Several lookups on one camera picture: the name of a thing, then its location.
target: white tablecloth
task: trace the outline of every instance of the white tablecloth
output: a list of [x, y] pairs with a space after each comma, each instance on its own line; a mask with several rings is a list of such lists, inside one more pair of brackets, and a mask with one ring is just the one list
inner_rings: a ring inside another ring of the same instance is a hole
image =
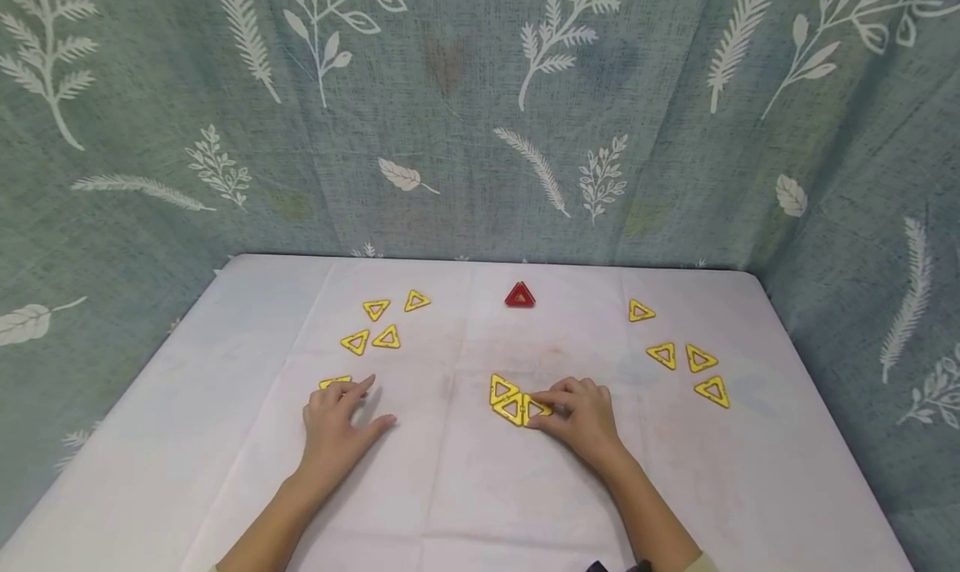
[[[506, 308], [518, 280], [537, 299]], [[404, 313], [410, 289], [431, 304]], [[391, 299], [371, 321], [362, 301]], [[627, 320], [628, 301], [657, 312]], [[401, 349], [340, 340], [396, 324]], [[677, 369], [647, 347], [677, 345]], [[690, 374], [684, 345], [719, 359]], [[296, 466], [317, 381], [377, 372], [361, 418], [399, 423], [291, 571], [583, 572], [631, 564], [617, 511], [560, 444], [488, 405], [610, 386], [625, 444], [721, 570], [904, 571], [882, 511], [762, 287], [745, 273], [241, 256], [0, 551], [0, 572], [203, 572]], [[720, 374], [723, 409], [693, 386]]]

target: hand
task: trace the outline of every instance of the hand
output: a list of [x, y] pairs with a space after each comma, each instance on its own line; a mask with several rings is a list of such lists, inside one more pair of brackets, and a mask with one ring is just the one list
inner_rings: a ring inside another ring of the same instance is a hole
[[610, 389], [590, 378], [564, 378], [550, 390], [531, 394], [534, 401], [567, 410], [567, 416], [534, 415], [531, 428], [540, 428], [567, 444], [601, 476], [629, 453], [617, 434]]
[[326, 389], [313, 391], [310, 402], [303, 406], [306, 444], [293, 478], [316, 501], [326, 499], [374, 442], [397, 422], [396, 416], [381, 415], [366, 428], [354, 428], [350, 423], [350, 416], [376, 377], [371, 375], [359, 384], [329, 384]]

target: triangle cutout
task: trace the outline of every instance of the triangle cutout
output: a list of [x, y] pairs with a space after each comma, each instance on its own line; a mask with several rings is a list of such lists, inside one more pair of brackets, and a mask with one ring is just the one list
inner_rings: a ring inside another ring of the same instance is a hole
[[527, 289], [527, 285], [523, 281], [513, 285], [513, 289], [503, 302], [506, 303], [507, 307], [532, 307], [537, 304], [534, 295], [530, 293], [530, 289]]
[[513, 394], [506, 399], [502, 399], [493, 404], [493, 410], [495, 413], [502, 416], [507, 420], [513, 422], [517, 426], [523, 426], [523, 395], [520, 393]]
[[677, 369], [677, 352], [672, 343], [664, 343], [647, 349], [647, 355], [670, 369]]
[[657, 317], [656, 312], [652, 311], [652, 309], [650, 309], [646, 305], [643, 305], [643, 303], [640, 303], [636, 299], [630, 300], [629, 313], [630, 313], [630, 321], [632, 322], [638, 322], [642, 319], [650, 319], [650, 318]]
[[513, 395], [518, 394], [520, 389], [516, 384], [507, 381], [506, 378], [500, 376], [499, 374], [493, 374], [490, 377], [490, 404], [493, 405], [498, 401], [503, 401], [504, 399], [509, 399]]
[[367, 315], [370, 315], [370, 319], [374, 322], [379, 320], [381, 315], [387, 311], [387, 307], [390, 307], [390, 299], [381, 299], [380, 301], [366, 301], [362, 305], [362, 308], [366, 310]]
[[719, 364], [718, 359], [710, 353], [692, 344], [687, 345], [687, 363], [690, 364], [690, 371], [694, 374]]
[[391, 324], [387, 329], [379, 334], [376, 339], [371, 340], [374, 347], [387, 347], [387, 349], [400, 349], [400, 333], [397, 332], [397, 325]]
[[421, 307], [426, 307], [433, 303], [428, 297], [423, 293], [418, 293], [417, 290], [410, 289], [410, 293], [407, 294], [406, 305], [403, 306], [404, 312], [412, 312], [418, 310]]
[[523, 425], [530, 425], [530, 418], [535, 415], [552, 415], [553, 409], [545, 403], [539, 403], [530, 398], [530, 395], [523, 395]]
[[350, 334], [349, 337], [343, 337], [340, 344], [347, 347], [354, 355], [363, 355], [367, 348], [367, 337], [370, 337], [370, 330], [361, 330], [358, 333]]
[[340, 378], [327, 378], [327, 380], [320, 381], [320, 384], [317, 384], [321, 390], [326, 389], [333, 383], [348, 383], [353, 380], [353, 376], [341, 376]]
[[693, 388], [697, 394], [707, 397], [722, 408], [730, 409], [730, 398], [727, 397], [727, 387], [723, 384], [723, 378], [714, 376], [707, 382], [701, 382]]

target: stain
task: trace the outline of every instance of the stain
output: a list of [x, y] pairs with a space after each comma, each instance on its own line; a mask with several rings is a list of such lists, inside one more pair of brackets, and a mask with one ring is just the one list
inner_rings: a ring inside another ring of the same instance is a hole
[[643, 236], [661, 229], [666, 213], [670, 211], [668, 201], [638, 201], [633, 204], [627, 222], [623, 225], [625, 238]]
[[423, 57], [427, 70], [433, 74], [444, 98], [450, 96], [460, 84], [463, 66], [467, 61], [467, 49], [463, 41], [443, 45], [431, 33], [423, 36]]
[[304, 223], [313, 217], [313, 208], [307, 193], [285, 191], [282, 188], [267, 188], [270, 209], [289, 223]]
[[583, 87], [595, 98], [611, 97], [637, 71], [640, 49], [623, 39], [611, 39], [577, 48], [577, 66]]

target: green curtain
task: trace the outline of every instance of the green curtain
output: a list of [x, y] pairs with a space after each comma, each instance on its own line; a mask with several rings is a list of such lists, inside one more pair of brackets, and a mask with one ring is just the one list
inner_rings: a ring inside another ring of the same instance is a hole
[[958, 569], [958, 11], [0, 0], [0, 542], [280, 252], [751, 271], [917, 570]]

